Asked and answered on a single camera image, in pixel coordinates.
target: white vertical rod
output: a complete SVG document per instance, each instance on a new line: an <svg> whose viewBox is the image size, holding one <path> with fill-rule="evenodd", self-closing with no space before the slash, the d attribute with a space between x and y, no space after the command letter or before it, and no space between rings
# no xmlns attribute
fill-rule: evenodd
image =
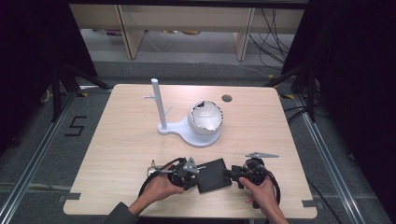
<svg viewBox="0 0 396 224"><path fill-rule="evenodd" d="M157 103L158 113L160 114L161 125L166 129L165 113L163 112L163 98L161 97L160 84L157 78L151 79L152 89L154 89L155 102Z"/></svg>

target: white spherical object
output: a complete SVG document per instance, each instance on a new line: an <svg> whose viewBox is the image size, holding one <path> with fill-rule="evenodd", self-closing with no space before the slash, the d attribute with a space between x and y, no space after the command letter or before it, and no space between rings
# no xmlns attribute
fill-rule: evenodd
<svg viewBox="0 0 396 224"><path fill-rule="evenodd" d="M221 109L213 102L201 101L189 112L190 127L197 134L214 134L219 131L223 121Z"/></svg>

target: silver metal part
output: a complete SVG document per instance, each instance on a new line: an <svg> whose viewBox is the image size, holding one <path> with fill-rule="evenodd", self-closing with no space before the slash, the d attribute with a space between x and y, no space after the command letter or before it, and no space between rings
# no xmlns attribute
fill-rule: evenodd
<svg viewBox="0 0 396 224"><path fill-rule="evenodd" d="M183 166L183 170L191 172L196 175L199 173L199 170L198 170L197 166L195 165L195 161L194 161L193 157L190 157L186 161L186 164L184 164L184 166Z"/></svg>
<svg viewBox="0 0 396 224"><path fill-rule="evenodd" d="M260 153L260 152L252 152L252 153L248 153L246 155L246 157L251 157L251 158L278 158L279 155Z"/></svg>

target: wooden table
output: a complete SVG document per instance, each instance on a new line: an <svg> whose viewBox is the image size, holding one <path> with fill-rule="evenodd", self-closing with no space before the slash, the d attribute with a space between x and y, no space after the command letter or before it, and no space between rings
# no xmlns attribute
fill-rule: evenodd
<svg viewBox="0 0 396 224"><path fill-rule="evenodd" d="M316 207L304 207L312 201L303 167L276 90L258 87L161 85L163 106L168 122L187 116L195 103L209 100L224 113L221 136L210 147L186 144L178 135L161 135L155 102L144 99L153 93L151 85L117 85L107 102L91 144L79 169L71 193L78 200L67 200L69 215L107 215L119 202L131 204L147 178L151 161L162 165L179 157L194 157L202 164L223 158L228 169L243 165L245 154L278 154L264 159L281 189L280 207L287 218L314 218ZM231 102L221 100L233 97ZM200 194L198 188L152 204L145 217L223 217L262 218L259 209L245 203L247 189L230 187Z"/></svg>

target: hand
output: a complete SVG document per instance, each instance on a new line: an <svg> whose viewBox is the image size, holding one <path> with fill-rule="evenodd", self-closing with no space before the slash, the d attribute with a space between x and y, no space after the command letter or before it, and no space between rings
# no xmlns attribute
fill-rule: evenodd
<svg viewBox="0 0 396 224"><path fill-rule="evenodd" d="M244 177L240 177L239 182L249 189L252 194L245 199L246 203L256 201L262 213L265 214L271 223L288 223L277 204L274 184L268 176L265 177L259 186Z"/></svg>
<svg viewBox="0 0 396 224"><path fill-rule="evenodd" d="M184 189L173 185L167 175L155 176L146 186L143 194L140 195L129 207L129 210L138 216L144 209L152 203L163 200L173 194L181 194Z"/></svg>

